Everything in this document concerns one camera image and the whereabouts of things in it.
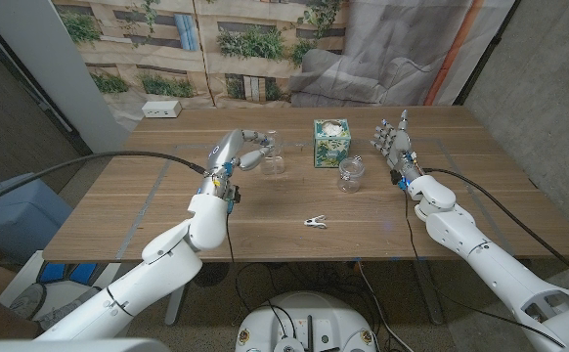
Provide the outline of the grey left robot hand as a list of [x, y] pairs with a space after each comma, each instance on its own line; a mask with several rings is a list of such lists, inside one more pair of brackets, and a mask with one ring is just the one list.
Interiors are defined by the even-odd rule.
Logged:
[[253, 130], [235, 129], [226, 134], [208, 155], [199, 194], [224, 198], [235, 170], [248, 171], [275, 149], [275, 140]]

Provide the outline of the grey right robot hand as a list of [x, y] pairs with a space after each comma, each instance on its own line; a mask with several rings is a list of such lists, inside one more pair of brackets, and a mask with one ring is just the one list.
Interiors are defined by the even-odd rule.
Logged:
[[406, 190], [413, 180], [423, 175], [416, 164], [416, 153], [407, 132], [408, 111], [403, 110], [397, 127], [385, 119], [375, 127], [371, 144], [385, 157], [393, 185]]

